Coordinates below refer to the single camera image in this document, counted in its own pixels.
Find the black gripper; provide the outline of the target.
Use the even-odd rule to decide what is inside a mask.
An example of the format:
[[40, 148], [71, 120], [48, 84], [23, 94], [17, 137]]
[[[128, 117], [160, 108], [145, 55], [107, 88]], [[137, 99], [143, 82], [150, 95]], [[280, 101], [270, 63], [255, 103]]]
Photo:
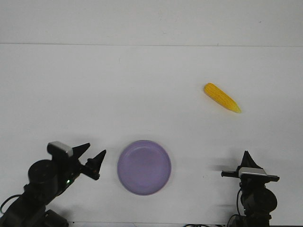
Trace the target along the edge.
[[84, 174], [93, 180], [99, 179], [99, 172], [102, 162], [107, 153], [106, 150], [101, 151], [94, 158], [89, 158], [86, 164], [81, 164], [79, 158], [88, 150], [90, 143], [85, 143], [77, 147], [73, 147], [73, 154], [70, 158], [53, 157], [58, 168], [58, 186], [69, 187], [80, 174]]
[[[251, 157], [248, 151], [244, 151], [243, 158], [241, 161], [241, 168], [249, 167], [249, 168], [258, 168], [262, 169], [262, 167], [258, 166], [256, 162]], [[232, 177], [239, 178], [238, 171], [222, 171], [222, 177]], [[241, 188], [265, 188], [265, 185], [269, 182], [278, 182], [280, 177], [277, 175], [268, 175], [267, 176], [244, 176], [243, 178], [239, 178], [241, 181]]]

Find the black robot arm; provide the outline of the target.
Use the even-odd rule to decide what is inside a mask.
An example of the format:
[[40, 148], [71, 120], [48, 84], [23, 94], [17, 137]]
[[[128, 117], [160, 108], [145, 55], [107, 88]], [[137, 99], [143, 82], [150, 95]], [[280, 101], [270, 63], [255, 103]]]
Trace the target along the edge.
[[51, 159], [35, 162], [28, 170], [29, 183], [22, 194], [14, 195], [16, 200], [2, 212], [2, 227], [67, 227], [67, 219], [46, 206], [63, 194], [74, 181], [84, 174], [93, 180], [100, 178], [100, 168], [106, 155], [101, 151], [94, 158], [82, 164], [79, 158], [88, 150], [89, 143], [70, 147], [62, 142], [47, 144]]
[[235, 171], [222, 171], [222, 177], [238, 178], [240, 189], [237, 192], [237, 214], [232, 215], [228, 227], [268, 227], [270, 213], [277, 208], [277, 198], [266, 188], [269, 182], [278, 182], [280, 177], [269, 175], [258, 166], [248, 151], [245, 151], [241, 164]]

